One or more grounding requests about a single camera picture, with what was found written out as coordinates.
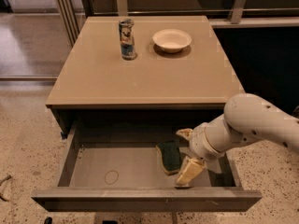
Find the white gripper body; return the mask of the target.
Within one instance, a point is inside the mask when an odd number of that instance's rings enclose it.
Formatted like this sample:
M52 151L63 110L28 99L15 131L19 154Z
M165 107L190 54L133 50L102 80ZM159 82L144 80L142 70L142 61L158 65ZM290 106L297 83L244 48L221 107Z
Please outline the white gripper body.
M223 152L217 151L207 140L206 137L207 123L195 127L192 130L189 140L190 151L203 161L214 161L224 156Z

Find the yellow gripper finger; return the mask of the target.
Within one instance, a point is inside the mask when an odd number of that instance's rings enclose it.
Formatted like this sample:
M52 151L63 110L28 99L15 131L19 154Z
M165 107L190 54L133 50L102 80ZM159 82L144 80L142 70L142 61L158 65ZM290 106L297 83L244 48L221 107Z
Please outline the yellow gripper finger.
M186 186L200 175L205 169L205 163L201 159L186 156L182 162L176 179L177 186Z
M191 128L180 129L180 130L176 131L176 135L189 141L192 136L192 129Z

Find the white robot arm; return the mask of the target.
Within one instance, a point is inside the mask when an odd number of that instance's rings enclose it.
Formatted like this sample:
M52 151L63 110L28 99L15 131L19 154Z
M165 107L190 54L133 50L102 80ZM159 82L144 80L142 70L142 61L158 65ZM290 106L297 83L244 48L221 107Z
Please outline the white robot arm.
M189 142L192 153L183 160L178 186L188 185L203 172L207 162L236 147L268 140L299 152L299 118L249 93L231 97L222 115L193 129L181 129L177 135Z

